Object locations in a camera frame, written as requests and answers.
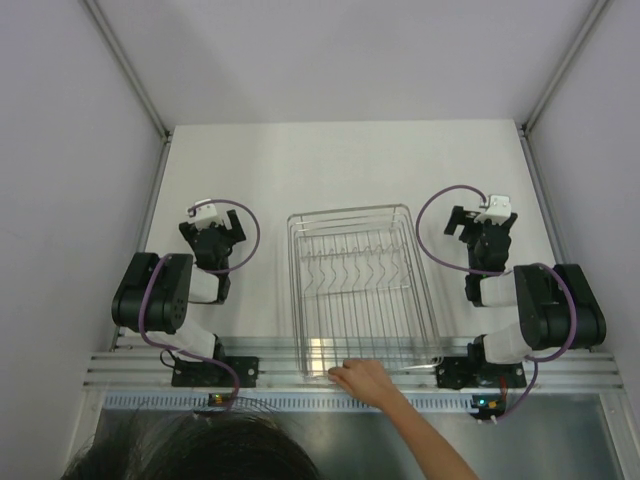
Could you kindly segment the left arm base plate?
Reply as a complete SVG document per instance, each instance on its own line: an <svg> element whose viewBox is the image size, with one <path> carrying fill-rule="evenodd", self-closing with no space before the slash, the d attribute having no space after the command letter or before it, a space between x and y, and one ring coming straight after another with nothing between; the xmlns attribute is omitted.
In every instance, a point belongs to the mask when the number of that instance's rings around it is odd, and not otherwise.
<svg viewBox="0 0 640 480"><path fill-rule="evenodd" d="M240 388L254 388L259 375L259 358L229 356L226 363L237 374ZM210 362L178 358L171 366L171 386L178 388L234 387L234 377L223 367Z"/></svg>

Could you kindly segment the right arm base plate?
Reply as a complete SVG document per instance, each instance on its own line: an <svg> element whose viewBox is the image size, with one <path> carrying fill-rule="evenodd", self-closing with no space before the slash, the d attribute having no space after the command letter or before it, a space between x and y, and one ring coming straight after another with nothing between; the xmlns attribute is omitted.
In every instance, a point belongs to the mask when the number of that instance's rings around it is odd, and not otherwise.
<svg viewBox="0 0 640 480"><path fill-rule="evenodd" d="M436 369L439 388L462 390L464 388L525 388L527 380L524 368L518 364L490 364L469 357L444 357Z"/></svg>

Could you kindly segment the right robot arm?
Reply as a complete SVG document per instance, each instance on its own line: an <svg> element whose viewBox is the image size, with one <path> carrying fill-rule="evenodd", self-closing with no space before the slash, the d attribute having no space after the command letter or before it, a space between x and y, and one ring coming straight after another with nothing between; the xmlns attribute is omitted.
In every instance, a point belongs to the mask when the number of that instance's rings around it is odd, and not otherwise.
<svg viewBox="0 0 640 480"><path fill-rule="evenodd" d="M491 217L455 206L444 230L452 236L462 229L459 240L466 245L470 267L465 277L467 300L479 308L517 309L515 322L468 345L468 376L482 386L499 379L504 365L536 351L588 349L606 338L604 314L579 265L506 268L516 220L515 213Z"/></svg>

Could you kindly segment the metal wire dish rack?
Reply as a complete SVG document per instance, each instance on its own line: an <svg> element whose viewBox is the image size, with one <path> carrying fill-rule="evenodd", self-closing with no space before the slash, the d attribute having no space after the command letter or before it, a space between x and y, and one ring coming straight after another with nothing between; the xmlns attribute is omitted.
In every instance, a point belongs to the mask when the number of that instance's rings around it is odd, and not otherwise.
<svg viewBox="0 0 640 480"><path fill-rule="evenodd" d="M319 380L346 359L391 373L443 361L440 334L403 204L298 213L287 220L298 366Z"/></svg>

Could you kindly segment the person's forearm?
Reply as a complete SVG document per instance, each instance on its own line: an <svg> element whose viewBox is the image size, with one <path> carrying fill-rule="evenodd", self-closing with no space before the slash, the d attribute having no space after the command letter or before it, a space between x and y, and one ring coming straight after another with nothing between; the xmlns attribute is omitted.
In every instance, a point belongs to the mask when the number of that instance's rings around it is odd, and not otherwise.
<svg viewBox="0 0 640 480"><path fill-rule="evenodd" d="M391 421L426 479L478 479L462 456L399 392L374 402Z"/></svg>

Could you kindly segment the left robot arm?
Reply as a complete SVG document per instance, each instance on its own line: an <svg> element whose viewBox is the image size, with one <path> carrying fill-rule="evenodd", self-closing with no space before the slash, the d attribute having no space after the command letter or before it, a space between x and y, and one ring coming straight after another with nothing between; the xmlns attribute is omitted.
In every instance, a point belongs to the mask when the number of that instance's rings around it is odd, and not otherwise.
<svg viewBox="0 0 640 480"><path fill-rule="evenodd" d="M218 337L187 318L191 305L221 305L231 286L229 257L246 240L235 210L225 216L209 204L188 211L178 230L191 248L162 260L156 253L137 252L111 303L115 325L144 332L163 349L195 354L193 373L215 386L227 376L228 363Z"/></svg>

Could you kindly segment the person's hand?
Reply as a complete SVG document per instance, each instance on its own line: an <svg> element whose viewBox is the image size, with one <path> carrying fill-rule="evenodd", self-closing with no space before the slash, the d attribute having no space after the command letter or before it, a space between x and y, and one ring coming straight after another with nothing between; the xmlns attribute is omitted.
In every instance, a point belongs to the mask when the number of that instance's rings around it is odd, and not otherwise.
<svg viewBox="0 0 640 480"><path fill-rule="evenodd" d="M347 359L328 370L329 379L356 400L383 410L401 392L377 360Z"/></svg>

